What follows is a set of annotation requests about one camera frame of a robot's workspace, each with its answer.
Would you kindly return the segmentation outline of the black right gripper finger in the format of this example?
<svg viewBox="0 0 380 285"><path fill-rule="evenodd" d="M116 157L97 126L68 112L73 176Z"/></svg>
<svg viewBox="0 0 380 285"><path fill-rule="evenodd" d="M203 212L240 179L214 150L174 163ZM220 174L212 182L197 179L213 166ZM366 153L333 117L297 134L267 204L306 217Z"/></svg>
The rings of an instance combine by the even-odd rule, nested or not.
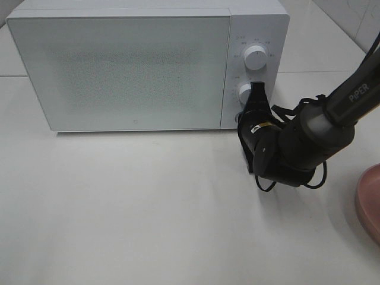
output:
<svg viewBox="0 0 380 285"><path fill-rule="evenodd" d="M265 83L262 81L250 82L251 91L248 98L249 104L269 104L268 97L266 95Z"/></svg>

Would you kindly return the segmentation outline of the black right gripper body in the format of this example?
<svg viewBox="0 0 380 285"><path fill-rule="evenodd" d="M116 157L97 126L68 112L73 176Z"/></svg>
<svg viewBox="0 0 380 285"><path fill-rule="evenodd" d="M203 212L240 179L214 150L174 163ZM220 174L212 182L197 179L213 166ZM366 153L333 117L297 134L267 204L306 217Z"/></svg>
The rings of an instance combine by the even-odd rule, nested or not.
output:
<svg viewBox="0 0 380 285"><path fill-rule="evenodd" d="M237 135L248 165L248 172L254 172L255 148L268 129L280 129L267 101L247 102L238 117Z"/></svg>

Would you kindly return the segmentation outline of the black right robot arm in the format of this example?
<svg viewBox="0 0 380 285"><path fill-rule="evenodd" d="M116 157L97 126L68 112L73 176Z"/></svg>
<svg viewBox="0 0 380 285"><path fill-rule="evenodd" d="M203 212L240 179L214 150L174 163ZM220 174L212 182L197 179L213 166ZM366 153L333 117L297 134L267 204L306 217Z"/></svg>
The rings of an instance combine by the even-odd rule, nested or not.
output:
<svg viewBox="0 0 380 285"><path fill-rule="evenodd" d="M347 147L358 120L379 106L379 39L368 50L358 69L329 96L302 98L294 109L270 106L263 82L251 82L250 93L238 117L237 134L255 179L305 186L316 168Z"/></svg>

